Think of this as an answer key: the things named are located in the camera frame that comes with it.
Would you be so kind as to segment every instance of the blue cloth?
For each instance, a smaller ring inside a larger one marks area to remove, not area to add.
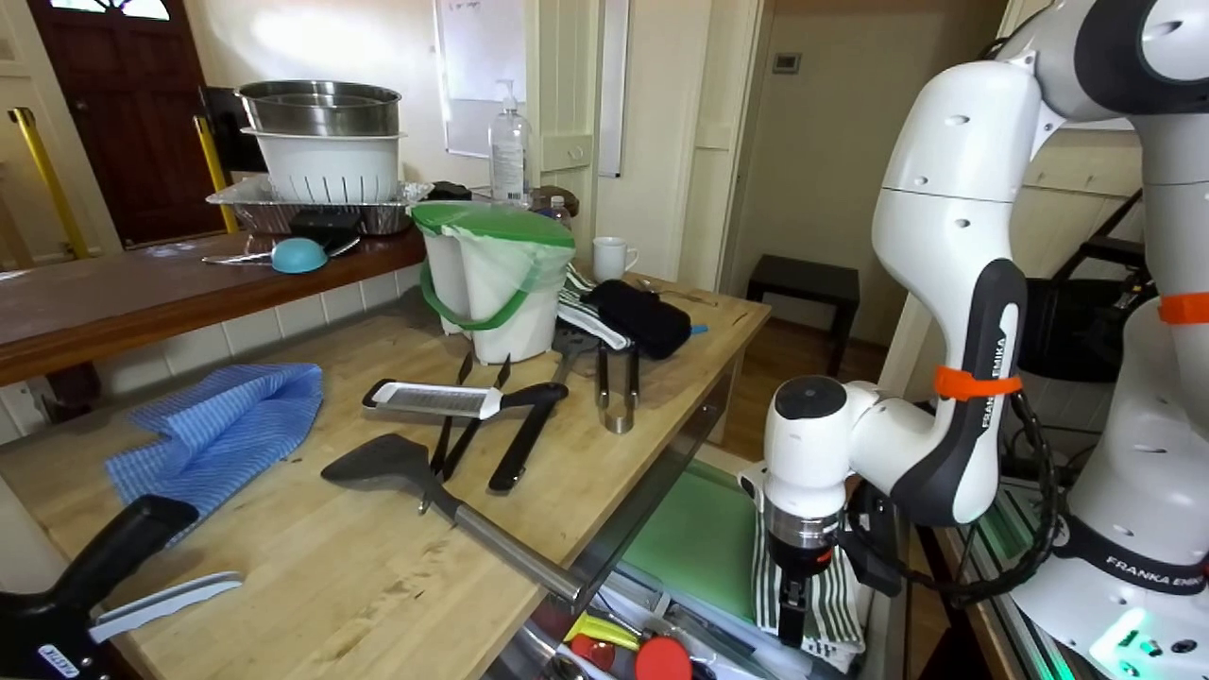
[[[106,463],[120,503],[161,494],[215,513],[238,489],[297,450],[326,403],[314,364],[247,364],[136,412],[160,442]]]

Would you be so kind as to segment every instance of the window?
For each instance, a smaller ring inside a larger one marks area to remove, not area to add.
[[[160,21],[160,23],[169,21],[161,0],[48,0],[48,9],[91,12],[91,16],[118,12],[118,16],[129,16],[129,21]]]

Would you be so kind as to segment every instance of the metal pot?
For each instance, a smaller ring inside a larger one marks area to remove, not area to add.
[[[395,91],[338,80],[263,80],[238,87],[253,134],[395,138]]]

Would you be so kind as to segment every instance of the green cutting board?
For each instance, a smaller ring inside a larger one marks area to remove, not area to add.
[[[753,621],[754,505],[707,466],[688,466],[623,553],[623,571],[684,604],[699,601]]]

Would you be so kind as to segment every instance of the wooden countertop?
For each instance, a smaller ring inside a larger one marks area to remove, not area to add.
[[[524,480],[491,494],[487,478],[518,432],[518,417],[480,429],[448,490],[572,566],[621,512],[665,447],[684,432],[702,396],[743,357],[766,308],[660,289],[665,304],[707,332],[671,361],[641,364],[636,432],[607,436],[593,403],[593,361],[572,374],[572,396],[542,436]],[[373,436],[424,447],[440,425],[390,425],[358,412],[378,379],[455,382],[462,342],[440,338],[433,318],[409,298],[291,342],[256,361],[317,364],[326,407],[306,447],[241,489],[176,548],[156,555],[118,592],[132,601],[169,583],[238,571],[241,589],[146,625],[120,650],[152,677],[482,677],[510,636],[543,597],[440,513],[421,513],[402,490],[348,490],[320,470]],[[510,386],[548,382],[555,357],[518,364]],[[495,367],[475,367],[471,386],[491,386]],[[76,555],[118,512],[103,463],[146,442],[129,403],[59,425],[0,450],[0,478]]]
[[[241,236],[173,240],[146,249],[30,270],[0,283],[0,386],[120,357],[238,314],[372,279],[424,262],[416,232],[364,243],[314,275],[199,256],[241,252]]]

